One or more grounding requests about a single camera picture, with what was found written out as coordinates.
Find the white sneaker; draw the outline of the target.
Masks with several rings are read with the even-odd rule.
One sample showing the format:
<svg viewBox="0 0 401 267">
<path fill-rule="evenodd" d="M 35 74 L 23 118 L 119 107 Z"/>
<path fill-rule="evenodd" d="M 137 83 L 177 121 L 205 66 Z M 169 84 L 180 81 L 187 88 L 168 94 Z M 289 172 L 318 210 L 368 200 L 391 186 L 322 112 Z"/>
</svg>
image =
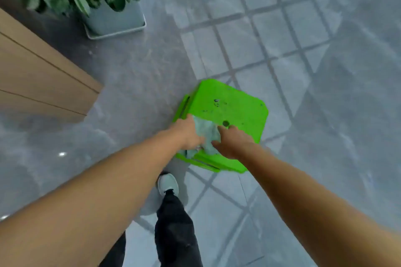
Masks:
<svg viewBox="0 0 401 267">
<path fill-rule="evenodd" d="M 179 195 L 179 185 L 172 173 L 163 172 L 159 175 L 157 180 L 157 189 L 162 197 L 168 194 L 175 196 Z"/>
</svg>

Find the person's left hand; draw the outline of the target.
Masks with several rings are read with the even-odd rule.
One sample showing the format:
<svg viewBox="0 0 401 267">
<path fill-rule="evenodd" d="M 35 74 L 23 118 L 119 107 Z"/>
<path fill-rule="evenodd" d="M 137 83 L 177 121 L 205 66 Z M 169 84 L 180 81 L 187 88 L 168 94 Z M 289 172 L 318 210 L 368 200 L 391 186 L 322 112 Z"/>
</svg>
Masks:
<svg viewBox="0 0 401 267">
<path fill-rule="evenodd" d="M 205 142 L 205 138 L 199 136 L 196 129 L 187 129 L 187 117 L 178 119 L 168 131 L 173 134 L 173 139 L 178 142 L 180 150 L 194 150 Z"/>
</svg>

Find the bright green plastic stool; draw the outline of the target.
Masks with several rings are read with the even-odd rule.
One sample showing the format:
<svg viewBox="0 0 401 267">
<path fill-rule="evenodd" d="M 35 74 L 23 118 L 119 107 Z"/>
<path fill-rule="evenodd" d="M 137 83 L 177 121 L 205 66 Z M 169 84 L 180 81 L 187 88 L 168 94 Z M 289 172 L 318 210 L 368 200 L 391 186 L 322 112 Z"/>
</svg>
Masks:
<svg viewBox="0 0 401 267">
<path fill-rule="evenodd" d="M 262 100 L 216 79 L 206 79 L 183 97 L 173 122 L 186 118 L 188 113 L 212 121 L 217 126 L 234 125 L 259 143 L 269 112 Z M 215 173 L 222 170 L 240 174 L 247 172 L 239 161 L 227 159 L 221 154 L 211 156 L 199 152 L 188 159 L 177 153 L 176 158 Z"/>
</svg>

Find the person's right hand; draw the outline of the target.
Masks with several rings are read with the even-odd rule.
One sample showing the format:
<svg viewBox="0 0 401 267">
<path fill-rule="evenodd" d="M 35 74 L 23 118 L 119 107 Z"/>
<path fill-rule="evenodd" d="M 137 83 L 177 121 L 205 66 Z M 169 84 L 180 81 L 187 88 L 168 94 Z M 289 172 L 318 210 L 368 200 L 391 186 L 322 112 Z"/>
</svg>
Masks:
<svg viewBox="0 0 401 267">
<path fill-rule="evenodd" d="M 250 135 L 234 125 L 230 125 L 229 127 L 218 126 L 218 130 L 221 136 L 220 142 L 225 143 L 228 147 L 228 155 L 222 155 L 225 158 L 237 159 L 239 154 L 238 152 L 240 152 L 246 145 L 255 143 Z"/>
</svg>

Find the person's left forearm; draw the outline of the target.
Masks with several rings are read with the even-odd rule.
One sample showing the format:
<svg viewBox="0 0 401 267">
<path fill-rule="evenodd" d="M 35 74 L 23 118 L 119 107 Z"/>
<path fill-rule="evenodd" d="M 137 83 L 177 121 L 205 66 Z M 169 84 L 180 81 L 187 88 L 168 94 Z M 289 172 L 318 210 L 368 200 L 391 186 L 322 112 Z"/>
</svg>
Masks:
<svg viewBox="0 0 401 267">
<path fill-rule="evenodd" d="M 0 267 L 97 267 L 183 147 L 170 128 L 125 148 L 0 222 Z"/>
</svg>

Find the grey square plant pot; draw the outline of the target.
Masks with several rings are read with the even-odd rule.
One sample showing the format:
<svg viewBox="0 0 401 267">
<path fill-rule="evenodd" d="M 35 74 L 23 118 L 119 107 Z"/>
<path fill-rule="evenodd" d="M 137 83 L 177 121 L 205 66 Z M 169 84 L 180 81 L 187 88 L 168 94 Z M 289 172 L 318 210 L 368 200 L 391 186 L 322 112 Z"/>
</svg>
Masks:
<svg viewBox="0 0 401 267">
<path fill-rule="evenodd" d="M 89 16 L 80 13 L 88 39 L 101 40 L 143 31 L 147 22 L 140 3 L 131 0 L 124 5 L 122 11 L 114 11 L 105 0 L 100 0 L 100 6 L 92 8 Z"/>
</svg>

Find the person's right forearm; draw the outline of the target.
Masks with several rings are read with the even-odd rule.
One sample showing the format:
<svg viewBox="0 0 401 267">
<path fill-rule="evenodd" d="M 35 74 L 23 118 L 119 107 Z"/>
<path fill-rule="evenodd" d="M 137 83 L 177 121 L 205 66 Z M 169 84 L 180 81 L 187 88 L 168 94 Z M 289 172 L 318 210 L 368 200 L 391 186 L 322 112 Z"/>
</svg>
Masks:
<svg viewBox="0 0 401 267">
<path fill-rule="evenodd" d="M 234 150 L 319 267 L 401 267 L 401 237 L 253 143 Z"/>
</svg>

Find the light green cleaning cloth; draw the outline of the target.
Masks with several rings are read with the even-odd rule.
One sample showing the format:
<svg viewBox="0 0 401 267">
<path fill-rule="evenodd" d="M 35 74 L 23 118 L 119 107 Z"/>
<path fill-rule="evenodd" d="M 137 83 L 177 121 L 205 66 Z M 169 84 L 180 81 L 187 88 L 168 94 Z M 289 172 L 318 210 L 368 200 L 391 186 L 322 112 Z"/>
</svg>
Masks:
<svg viewBox="0 0 401 267">
<path fill-rule="evenodd" d="M 196 133 L 199 137 L 204 138 L 204 142 L 194 149 L 181 150 L 179 153 L 185 158 L 192 159 L 197 153 L 203 152 L 206 155 L 220 155 L 219 151 L 213 146 L 212 142 L 221 141 L 220 132 L 217 124 L 196 116 L 193 116 Z"/>
</svg>

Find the black trouser leg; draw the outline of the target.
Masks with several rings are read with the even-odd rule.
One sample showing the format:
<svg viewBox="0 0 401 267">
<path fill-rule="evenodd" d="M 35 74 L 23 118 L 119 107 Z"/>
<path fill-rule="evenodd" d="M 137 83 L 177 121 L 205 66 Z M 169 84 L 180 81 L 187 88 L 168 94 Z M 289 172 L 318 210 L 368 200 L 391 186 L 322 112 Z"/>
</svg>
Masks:
<svg viewBox="0 0 401 267">
<path fill-rule="evenodd" d="M 169 189 L 156 213 L 155 244 L 161 267 L 203 267 L 194 224 Z"/>
<path fill-rule="evenodd" d="M 123 267 L 126 253 L 126 232 L 116 241 L 98 267 Z"/>
</svg>

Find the light wooden cabinet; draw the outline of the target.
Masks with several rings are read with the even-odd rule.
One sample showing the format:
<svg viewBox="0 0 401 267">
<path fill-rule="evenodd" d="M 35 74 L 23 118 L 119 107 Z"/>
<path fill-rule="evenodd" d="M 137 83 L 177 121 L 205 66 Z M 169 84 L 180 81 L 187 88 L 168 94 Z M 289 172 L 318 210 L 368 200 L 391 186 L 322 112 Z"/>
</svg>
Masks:
<svg viewBox="0 0 401 267">
<path fill-rule="evenodd" d="M 0 109 L 82 121 L 103 85 L 0 8 Z"/>
</svg>

